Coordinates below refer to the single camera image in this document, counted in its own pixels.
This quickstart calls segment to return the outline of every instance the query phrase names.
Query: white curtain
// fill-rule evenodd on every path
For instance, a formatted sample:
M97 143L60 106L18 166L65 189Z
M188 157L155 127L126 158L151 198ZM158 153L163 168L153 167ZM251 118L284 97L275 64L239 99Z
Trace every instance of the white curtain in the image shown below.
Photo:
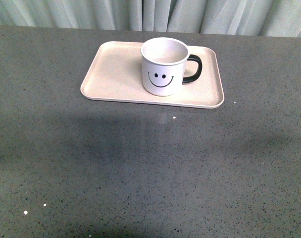
M301 37L301 0L0 0L0 25Z

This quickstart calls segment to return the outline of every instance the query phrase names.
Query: tray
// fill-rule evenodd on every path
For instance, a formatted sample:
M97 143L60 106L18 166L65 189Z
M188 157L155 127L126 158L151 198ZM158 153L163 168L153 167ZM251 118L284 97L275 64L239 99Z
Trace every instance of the tray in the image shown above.
M188 46L191 54L202 59L200 78L182 86L179 93L167 97L155 96L142 84L142 43L110 41L102 44L81 85L88 99L129 103L159 104L212 109L224 101L224 93L213 50ZM185 76L196 72L198 64L188 61Z

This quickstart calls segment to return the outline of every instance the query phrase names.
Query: countertop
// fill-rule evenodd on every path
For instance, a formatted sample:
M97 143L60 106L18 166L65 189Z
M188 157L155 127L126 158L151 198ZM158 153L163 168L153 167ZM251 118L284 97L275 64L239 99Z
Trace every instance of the countertop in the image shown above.
M158 36L216 52L220 107L81 94ZM301 39L0 26L0 237L51 236L301 238Z

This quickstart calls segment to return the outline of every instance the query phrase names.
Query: mug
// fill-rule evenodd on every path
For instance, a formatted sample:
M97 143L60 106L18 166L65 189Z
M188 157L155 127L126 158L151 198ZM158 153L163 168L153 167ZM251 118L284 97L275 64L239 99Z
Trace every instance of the mug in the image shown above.
M141 46L142 78L144 88L157 96L169 96L181 90L182 85L196 81L202 72L202 61L191 55L187 45L173 38L159 37ZM198 63L197 72L184 77L186 61Z

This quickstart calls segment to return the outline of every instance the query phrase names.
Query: black handle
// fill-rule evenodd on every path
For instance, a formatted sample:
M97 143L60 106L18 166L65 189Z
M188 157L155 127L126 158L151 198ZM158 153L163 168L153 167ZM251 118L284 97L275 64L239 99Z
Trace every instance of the black handle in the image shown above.
M191 82L196 81L200 77L200 74L202 72L202 61L199 58L199 56L189 55L189 58L187 60L197 62L198 63L198 69L197 69L197 72L194 75L189 76L189 77L184 77L184 79L182 80L183 84L184 83L191 83Z

